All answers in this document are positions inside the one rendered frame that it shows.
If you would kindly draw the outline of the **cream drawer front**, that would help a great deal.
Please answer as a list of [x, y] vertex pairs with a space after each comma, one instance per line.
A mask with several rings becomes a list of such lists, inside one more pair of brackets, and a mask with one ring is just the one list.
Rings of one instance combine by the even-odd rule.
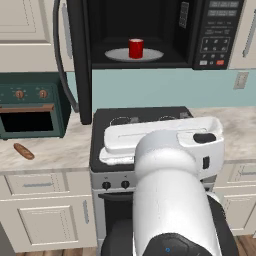
[[241, 175], [241, 172], [255, 171], [256, 163], [225, 164], [217, 175], [215, 186], [222, 188], [256, 185], [256, 175]]
[[[6, 181], [13, 195], [47, 194], [65, 192], [66, 186], [61, 173], [8, 175]], [[53, 183], [50, 187], [23, 187], [31, 183]]]

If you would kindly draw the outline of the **black microwave oven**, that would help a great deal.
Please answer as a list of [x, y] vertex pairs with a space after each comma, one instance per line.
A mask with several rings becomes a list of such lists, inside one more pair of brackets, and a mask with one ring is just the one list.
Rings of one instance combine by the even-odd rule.
[[[87, 35], [94, 69], [192, 68], [225, 70], [245, 0], [86, 0]], [[105, 52], [144, 48], [164, 56], [120, 62]]]

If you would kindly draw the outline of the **cream wall cupboard door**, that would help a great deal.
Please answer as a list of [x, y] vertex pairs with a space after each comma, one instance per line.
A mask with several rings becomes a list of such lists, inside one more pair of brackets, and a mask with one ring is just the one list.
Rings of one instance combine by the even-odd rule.
[[54, 0], [0, 0], [0, 73], [58, 71]]
[[242, 56], [255, 9], [256, 0], [245, 0], [229, 61], [230, 69], [256, 69], [256, 31], [248, 55], [246, 58]]

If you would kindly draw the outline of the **black and silver stove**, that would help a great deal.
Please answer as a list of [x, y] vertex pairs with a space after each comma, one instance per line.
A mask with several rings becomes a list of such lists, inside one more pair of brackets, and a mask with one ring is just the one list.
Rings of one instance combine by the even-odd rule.
[[[92, 192], [95, 211], [96, 195], [98, 193], [132, 192], [136, 188], [134, 164], [119, 164], [109, 166], [99, 160], [99, 154], [104, 146], [105, 130], [111, 126], [168, 121], [194, 118], [184, 107], [174, 108], [141, 108], [141, 109], [101, 109], [94, 115], [92, 141], [90, 152], [90, 168], [92, 177]], [[124, 189], [121, 182], [127, 180], [130, 186]], [[108, 181], [111, 187], [102, 188], [102, 183]]]

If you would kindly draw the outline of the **black microwave door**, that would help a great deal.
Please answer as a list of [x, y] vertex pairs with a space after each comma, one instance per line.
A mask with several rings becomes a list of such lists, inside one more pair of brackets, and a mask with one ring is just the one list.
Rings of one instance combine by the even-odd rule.
[[67, 0], [80, 121], [92, 123], [90, 47], [85, 25], [86, 0]]

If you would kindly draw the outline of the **green toaster oven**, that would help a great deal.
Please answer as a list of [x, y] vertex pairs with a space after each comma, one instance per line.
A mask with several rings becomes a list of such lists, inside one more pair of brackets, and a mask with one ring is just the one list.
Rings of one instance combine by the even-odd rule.
[[[17, 90], [24, 97], [15, 96]], [[48, 96], [41, 98], [39, 92]], [[0, 113], [0, 139], [63, 138], [71, 114], [71, 105], [56, 72], [0, 73], [0, 107], [37, 107], [54, 104], [51, 112]]]

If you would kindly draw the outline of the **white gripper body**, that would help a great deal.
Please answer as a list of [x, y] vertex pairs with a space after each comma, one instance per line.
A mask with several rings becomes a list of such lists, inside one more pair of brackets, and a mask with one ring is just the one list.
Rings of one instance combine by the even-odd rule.
[[99, 160], [109, 166], [119, 164], [133, 164], [135, 152], [132, 153], [109, 153], [102, 148], [99, 154]]

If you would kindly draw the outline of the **grey microwave turntable plate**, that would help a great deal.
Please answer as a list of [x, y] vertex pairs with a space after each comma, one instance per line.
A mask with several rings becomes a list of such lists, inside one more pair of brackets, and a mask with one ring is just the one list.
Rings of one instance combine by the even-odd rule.
[[120, 62], [150, 62], [155, 61], [164, 56], [161, 51], [144, 48], [143, 56], [135, 59], [129, 56], [128, 48], [113, 49], [105, 52], [105, 56], [111, 60]]

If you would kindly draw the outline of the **red mug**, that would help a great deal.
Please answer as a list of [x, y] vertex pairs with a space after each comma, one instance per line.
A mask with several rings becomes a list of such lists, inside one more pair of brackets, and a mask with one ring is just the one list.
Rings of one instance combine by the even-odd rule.
[[144, 40], [130, 39], [129, 40], [129, 57], [132, 59], [140, 59], [143, 57]]

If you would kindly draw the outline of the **black oven door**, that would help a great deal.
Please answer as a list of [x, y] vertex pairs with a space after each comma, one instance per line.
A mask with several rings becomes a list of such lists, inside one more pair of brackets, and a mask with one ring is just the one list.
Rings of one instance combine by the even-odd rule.
[[117, 238], [122, 245], [132, 243], [132, 201], [108, 201], [96, 195], [95, 220], [98, 248]]

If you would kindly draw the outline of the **grey wall outlet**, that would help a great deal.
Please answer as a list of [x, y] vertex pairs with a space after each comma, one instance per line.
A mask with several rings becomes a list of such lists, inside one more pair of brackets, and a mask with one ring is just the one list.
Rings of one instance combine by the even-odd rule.
[[247, 82], [248, 75], [249, 75], [248, 72], [239, 72], [235, 80], [234, 88], [244, 89]]

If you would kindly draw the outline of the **brown bread loaf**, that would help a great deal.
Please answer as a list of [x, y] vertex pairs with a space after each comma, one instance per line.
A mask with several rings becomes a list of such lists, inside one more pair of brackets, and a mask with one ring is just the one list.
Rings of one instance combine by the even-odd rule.
[[35, 158], [34, 154], [20, 143], [15, 143], [13, 147], [21, 156], [23, 156], [27, 160], [33, 160]]

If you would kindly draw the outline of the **cream base cupboard door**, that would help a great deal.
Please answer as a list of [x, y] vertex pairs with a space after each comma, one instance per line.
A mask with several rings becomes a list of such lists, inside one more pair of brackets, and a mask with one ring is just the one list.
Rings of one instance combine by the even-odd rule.
[[90, 196], [1, 200], [0, 222], [16, 253], [97, 246]]
[[256, 237], [256, 193], [241, 193], [239, 189], [214, 189], [225, 211], [234, 236]]

